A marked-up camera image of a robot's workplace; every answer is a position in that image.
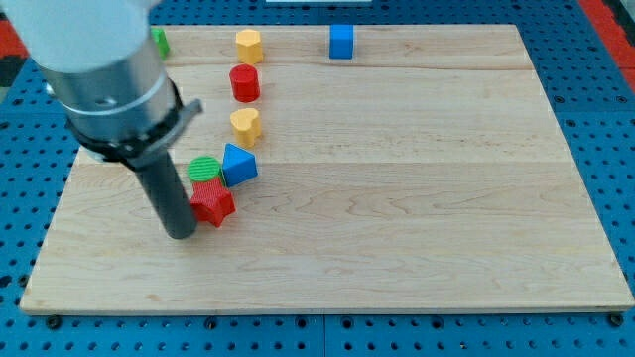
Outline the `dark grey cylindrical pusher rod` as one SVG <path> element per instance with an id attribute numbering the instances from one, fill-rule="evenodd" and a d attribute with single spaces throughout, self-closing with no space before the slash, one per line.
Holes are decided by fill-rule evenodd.
<path id="1" fill-rule="evenodd" d="M 154 156 L 134 172 L 168 235 L 173 239 L 193 235 L 197 220 L 170 154 Z"/>

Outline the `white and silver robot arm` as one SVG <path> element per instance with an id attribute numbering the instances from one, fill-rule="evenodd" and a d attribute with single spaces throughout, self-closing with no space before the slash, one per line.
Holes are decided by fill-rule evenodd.
<path id="1" fill-rule="evenodd" d="M 12 23 L 63 107 L 68 128 L 97 158 L 134 172 L 167 233 L 197 221 L 169 148 L 200 114 L 182 102 L 151 34 L 154 1 L 3 0 Z"/>

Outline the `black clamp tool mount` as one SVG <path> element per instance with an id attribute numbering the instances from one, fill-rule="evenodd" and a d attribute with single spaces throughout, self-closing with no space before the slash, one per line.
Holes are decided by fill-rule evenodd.
<path id="1" fill-rule="evenodd" d="M 146 130 L 134 132 L 132 136 L 124 139 L 97 139 L 94 135 L 82 132 L 70 118 L 67 119 L 67 126 L 79 143 L 98 161 L 121 163 L 129 169 L 148 167 L 175 143 L 191 120 L 203 112 L 199 99 L 183 105 L 176 85 L 171 82 L 171 86 L 176 95 L 175 106 L 160 122 Z"/>

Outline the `green block behind arm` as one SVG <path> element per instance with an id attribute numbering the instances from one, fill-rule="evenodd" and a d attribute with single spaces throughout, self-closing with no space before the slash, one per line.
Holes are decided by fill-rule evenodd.
<path id="1" fill-rule="evenodd" d="M 165 60 L 168 57 L 171 49 L 165 30 L 163 28 L 152 28 L 151 35 L 158 48 L 160 58 L 162 60 Z"/>

